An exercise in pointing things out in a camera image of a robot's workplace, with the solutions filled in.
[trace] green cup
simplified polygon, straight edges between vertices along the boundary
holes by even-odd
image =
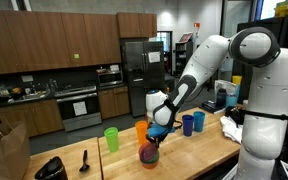
[[[110,152],[118,151],[118,129],[116,127],[107,128],[104,131],[104,135],[108,144]]]

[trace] sink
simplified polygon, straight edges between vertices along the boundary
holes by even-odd
[[[49,94],[50,94],[49,92],[42,93],[42,94],[26,94],[14,101],[9,101],[9,102],[13,103],[13,102],[23,102],[23,101],[31,101],[31,100],[36,100],[36,99],[43,99],[47,97]]]

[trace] lower cabinet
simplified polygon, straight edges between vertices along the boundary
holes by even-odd
[[[102,119],[130,113],[127,86],[99,91],[98,97]]]
[[[0,108],[0,119],[2,123],[24,121],[30,137],[64,129],[54,99]]]

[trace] stove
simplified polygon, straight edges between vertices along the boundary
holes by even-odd
[[[59,84],[54,96],[65,131],[102,123],[94,81]]]
[[[94,81],[70,82],[60,84],[54,96],[64,97],[90,92],[96,92],[96,83]]]

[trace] brown paper bag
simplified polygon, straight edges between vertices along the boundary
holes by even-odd
[[[0,125],[0,180],[22,179],[30,162],[25,123],[12,124],[12,127],[9,130]]]

